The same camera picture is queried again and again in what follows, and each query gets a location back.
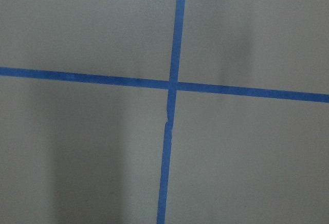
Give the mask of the blue tape strip crosswise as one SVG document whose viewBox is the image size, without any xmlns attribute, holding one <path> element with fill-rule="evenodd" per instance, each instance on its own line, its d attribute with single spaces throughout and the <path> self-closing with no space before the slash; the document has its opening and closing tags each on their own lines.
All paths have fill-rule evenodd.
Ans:
<svg viewBox="0 0 329 224">
<path fill-rule="evenodd" d="M 72 72 L 34 70 L 23 68 L 1 67 L 1 75 L 7 77 L 33 78 L 105 85 L 118 85 L 129 87 L 144 87 L 155 89 L 166 89 L 172 85 L 168 81 L 138 79 L 127 77 L 102 76 L 95 74 L 82 74 Z M 225 85 L 211 85 L 200 83 L 178 82 L 173 86 L 179 91 L 204 92 L 211 94 L 237 95 L 248 97 L 285 99 L 309 102 L 328 103 L 328 94 L 316 94 L 309 92 L 273 90 L 261 88 L 236 87 Z"/>
</svg>

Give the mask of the blue tape strip lengthwise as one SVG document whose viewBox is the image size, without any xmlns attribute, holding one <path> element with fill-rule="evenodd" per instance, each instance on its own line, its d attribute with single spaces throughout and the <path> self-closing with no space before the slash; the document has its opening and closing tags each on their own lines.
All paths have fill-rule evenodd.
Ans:
<svg viewBox="0 0 329 224">
<path fill-rule="evenodd" d="M 176 0 L 176 5 L 175 5 L 174 30 L 173 30 L 171 61 L 170 61 L 170 74 L 168 81 L 167 105 L 166 105 L 167 121 L 164 126 L 160 183 L 159 183 L 158 204 L 157 204 L 157 217 L 156 217 L 157 224 L 165 223 L 165 219 L 166 219 L 166 206 L 167 206 L 171 147 L 172 147 L 172 131 L 173 131 L 174 117 L 175 117 L 181 42 L 182 42 L 182 32 L 184 26 L 185 2 L 186 0 Z"/>
</svg>

